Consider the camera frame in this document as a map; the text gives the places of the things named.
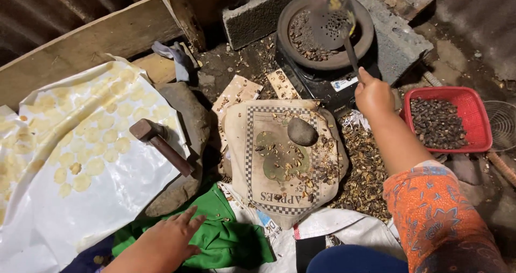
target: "orange patterned sleeve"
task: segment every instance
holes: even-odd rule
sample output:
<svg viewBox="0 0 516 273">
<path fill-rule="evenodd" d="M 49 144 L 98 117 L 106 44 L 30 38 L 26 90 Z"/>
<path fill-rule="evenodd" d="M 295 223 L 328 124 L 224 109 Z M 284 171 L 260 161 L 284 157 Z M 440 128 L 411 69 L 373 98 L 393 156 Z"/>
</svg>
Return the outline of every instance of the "orange patterned sleeve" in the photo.
<svg viewBox="0 0 516 273">
<path fill-rule="evenodd" d="M 389 177 L 384 198 L 410 272 L 503 272 L 493 235 L 455 174 L 437 161 Z"/>
</svg>

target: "wooden hammer handle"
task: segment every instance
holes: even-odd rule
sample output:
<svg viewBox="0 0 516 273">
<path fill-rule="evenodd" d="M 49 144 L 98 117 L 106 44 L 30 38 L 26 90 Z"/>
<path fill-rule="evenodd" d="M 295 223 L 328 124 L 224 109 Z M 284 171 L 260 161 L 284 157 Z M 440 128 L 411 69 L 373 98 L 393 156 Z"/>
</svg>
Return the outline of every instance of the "wooden hammer handle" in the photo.
<svg viewBox="0 0 516 273">
<path fill-rule="evenodd" d="M 170 146 L 161 136 L 155 136 L 149 141 L 158 151 L 174 165 L 185 177 L 192 173 L 190 164 Z"/>
</svg>

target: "hammer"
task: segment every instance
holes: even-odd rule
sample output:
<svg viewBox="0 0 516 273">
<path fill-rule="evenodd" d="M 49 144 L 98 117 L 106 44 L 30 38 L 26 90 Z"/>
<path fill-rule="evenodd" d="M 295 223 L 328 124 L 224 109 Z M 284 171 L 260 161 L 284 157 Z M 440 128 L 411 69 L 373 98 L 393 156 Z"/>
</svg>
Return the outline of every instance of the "hammer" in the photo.
<svg viewBox="0 0 516 273">
<path fill-rule="evenodd" d="M 165 141 L 168 131 L 164 126 L 143 118 L 132 125 L 129 132 L 141 142 L 154 146 L 182 175 L 190 175 L 190 164 Z"/>
</svg>

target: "wire mesh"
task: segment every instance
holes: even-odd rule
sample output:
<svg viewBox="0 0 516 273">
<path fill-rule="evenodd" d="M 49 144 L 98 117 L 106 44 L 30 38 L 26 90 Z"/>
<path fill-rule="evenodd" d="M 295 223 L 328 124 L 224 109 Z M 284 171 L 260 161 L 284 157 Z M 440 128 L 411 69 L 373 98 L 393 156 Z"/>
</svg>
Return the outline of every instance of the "wire mesh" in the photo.
<svg viewBox="0 0 516 273">
<path fill-rule="evenodd" d="M 498 100 L 484 102 L 493 135 L 493 151 L 506 151 L 516 146 L 516 106 Z"/>
</svg>

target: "stove label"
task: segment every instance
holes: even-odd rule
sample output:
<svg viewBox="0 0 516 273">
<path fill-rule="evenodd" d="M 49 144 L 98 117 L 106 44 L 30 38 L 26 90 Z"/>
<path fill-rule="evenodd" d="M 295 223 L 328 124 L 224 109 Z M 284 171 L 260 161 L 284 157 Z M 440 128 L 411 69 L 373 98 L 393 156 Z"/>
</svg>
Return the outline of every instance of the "stove label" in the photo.
<svg viewBox="0 0 516 273">
<path fill-rule="evenodd" d="M 358 82 L 358 78 L 354 77 L 350 80 L 347 79 L 338 79 L 331 82 L 331 86 L 335 90 L 335 92 L 339 92 L 344 90 L 345 88 L 349 87 L 350 85 L 353 85 L 354 83 Z"/>
</svg>

